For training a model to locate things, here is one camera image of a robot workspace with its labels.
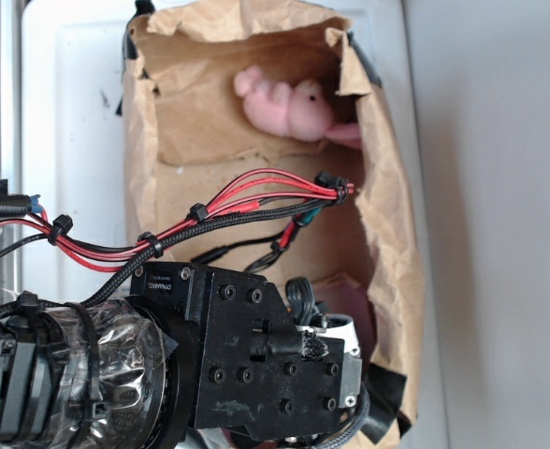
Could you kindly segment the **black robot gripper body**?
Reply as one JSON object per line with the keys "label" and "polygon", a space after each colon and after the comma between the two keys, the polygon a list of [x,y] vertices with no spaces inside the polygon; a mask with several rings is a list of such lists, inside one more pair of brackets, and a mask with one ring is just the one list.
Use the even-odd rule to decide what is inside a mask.
{"label": "black robot gripper body", "polygon": [[175,342],[157,440],[224,428],[256,441],[334,431],[343,341],[298,331],[260,275],[178,262],[144,265],[132,305]]}

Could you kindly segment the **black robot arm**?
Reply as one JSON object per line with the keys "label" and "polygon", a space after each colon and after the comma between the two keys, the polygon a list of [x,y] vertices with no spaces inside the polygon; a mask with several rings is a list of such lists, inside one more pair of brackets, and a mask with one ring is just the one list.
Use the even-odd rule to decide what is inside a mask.
{"label": "black robot arm", "polygon": [[349,439],[369,411],[349,317],[254,274],[150,263],[123,299],[0,318],[0,444],[172,448],[188,430]]}

